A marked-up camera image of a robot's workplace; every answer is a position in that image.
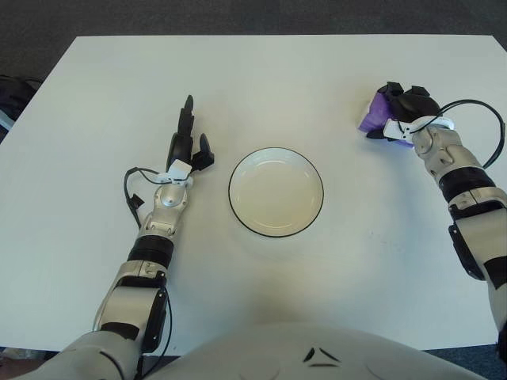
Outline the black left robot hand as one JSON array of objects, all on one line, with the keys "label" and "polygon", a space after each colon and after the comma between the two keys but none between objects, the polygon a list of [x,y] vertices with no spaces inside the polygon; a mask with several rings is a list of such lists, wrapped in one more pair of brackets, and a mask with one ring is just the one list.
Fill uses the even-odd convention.
[{"label": "black left robot hand", "polygon": [[176,161],[180,160],[192,167],[192,171],[202,171],[215,163],[215,155],[211,150],[206,134],[199,139],[200,150],[193,153],[193,96],[188,95],[181,108],[177,131],[173,133],[166,160],[166,171]]}]

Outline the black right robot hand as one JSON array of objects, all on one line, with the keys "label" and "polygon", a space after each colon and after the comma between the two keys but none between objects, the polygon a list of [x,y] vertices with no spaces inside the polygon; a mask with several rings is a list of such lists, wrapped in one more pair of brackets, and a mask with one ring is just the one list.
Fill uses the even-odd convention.
[{"label": "black right robot hand", "polygon": [[[399,141],[403,128],[398,123],[408,124],[423,116],[435,116],[439,110],[440,106],[424,87],[413,85],[405,91],[399,83],[388,82],[376,91],[358,129],[369,139]],[[398,128],[394,138],[383,132],[388,120],[394,121]]]}]

